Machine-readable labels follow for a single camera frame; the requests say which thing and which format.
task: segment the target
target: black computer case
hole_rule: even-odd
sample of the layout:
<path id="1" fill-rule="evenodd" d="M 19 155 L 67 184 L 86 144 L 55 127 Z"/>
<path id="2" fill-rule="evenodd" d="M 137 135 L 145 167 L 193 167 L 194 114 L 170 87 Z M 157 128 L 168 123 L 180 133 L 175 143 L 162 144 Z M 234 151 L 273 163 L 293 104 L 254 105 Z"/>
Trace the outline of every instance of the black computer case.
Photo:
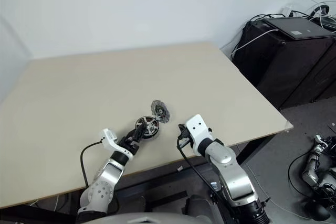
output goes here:
<path id="1" fill-rule="evenodd" d="M 238 47 L 271 29 L 262 20 L 249 22 Z M 236 51 L 233 63 L 274 107 L 281 109 L 292 105 L 286 101 L 296 95 L 296 89 L 333 43 L 332 38 L 293 40 L 272 31 Z"/>

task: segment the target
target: gray floor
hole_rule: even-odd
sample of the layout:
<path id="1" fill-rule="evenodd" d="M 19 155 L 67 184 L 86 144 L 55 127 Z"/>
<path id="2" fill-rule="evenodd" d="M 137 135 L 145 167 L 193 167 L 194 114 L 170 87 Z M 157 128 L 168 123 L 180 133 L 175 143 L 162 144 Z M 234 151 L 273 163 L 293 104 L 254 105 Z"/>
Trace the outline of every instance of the gray floor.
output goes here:
<path id="1" fill-rule="evenodd" d="M 264 191 L 279 206 L 290 210 L 298 215 L 306 216 L 302 206 L 305 203 L 304 198 L 295 192 L 288 184 L 287 169 L 290 162 L 297 156 L 308 151 L 312 145 L 312 137 L 315 134 L 322 136 L 334 135 L 327 125 L 336 124 L 336 98 L 322 100 L 316 103 L 306 104 L 294 108 L 285 109 L 281 112 L 293 125 L 294 129 L 289 132 L 280 133 L 275 136 L 255 157 L 253 157 L 248 165 L 255 173 L 260 185 Z M 236 153 L 239 152 L 236 146 L 233 147 Z M 305 158 L 299 159 L 292 167 L 291 176 L 294 184 L 301 190 L 309 193 L 309 188 L 299 177 L 302 164 Z M 180 164 L 172 164 L 172 169 L 176 169 Z M 247 166 L 243 167 L 250 175 L 261 200 L 265 200 L 266 196 L 253 178 Z M 210 181 L 217 180 L 213 172 L 204 174 Z M 177 191 L 186 190 L 190 196 L 192 194 L 201 194 L 208 197 L 208 190 L 203 182 L 196 176 L 180 180 L 178 182 L 166 184 L 161 187 L 153 188 L 141 195 L 133 196 L 129 199 L 121 199 L 120 212 L 129 212 L 143 206 L 144 198 L 146 200 L 156 200 L 171 195 Z M 163 212 L 182 212 L 186 198 L 175 202 L 157 207 L 154 211 Z M 51 209 L 54 207 L 55 199 L 46 199 L 40 202 L 43 208 Z M 292 224 L 311 224 L 321 223 L 313 220 L 307 220 L 288 213 L 273 203 L 269 202 L 266 207 L 268 216 L 273 223 L 292 223 Z M 217 215 L 217 223 L 223 223 Z M 336 223 L 336 218 L 330 218 L 328 223 Z"/>

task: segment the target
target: beige tabletop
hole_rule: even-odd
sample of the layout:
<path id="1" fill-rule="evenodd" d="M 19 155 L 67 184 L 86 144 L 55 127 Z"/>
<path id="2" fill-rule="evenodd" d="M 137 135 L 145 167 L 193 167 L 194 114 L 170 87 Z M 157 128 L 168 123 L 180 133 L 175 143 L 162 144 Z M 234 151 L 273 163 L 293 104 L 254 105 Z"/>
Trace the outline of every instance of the beige tabletop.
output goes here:
<path id="1" fill-rule="evenodd" d="M 124 136 L 153 100 L 171 119 L 126 174 L 181 159 L 177 125 L 195 114 L 229 146 L 291 127 L 208 42 L 34 60 L 0 107 L 0 207 L 83 187 L 81 150 L 106 127 Z M 110 154 L 85 152 L 88 181 Z"/>

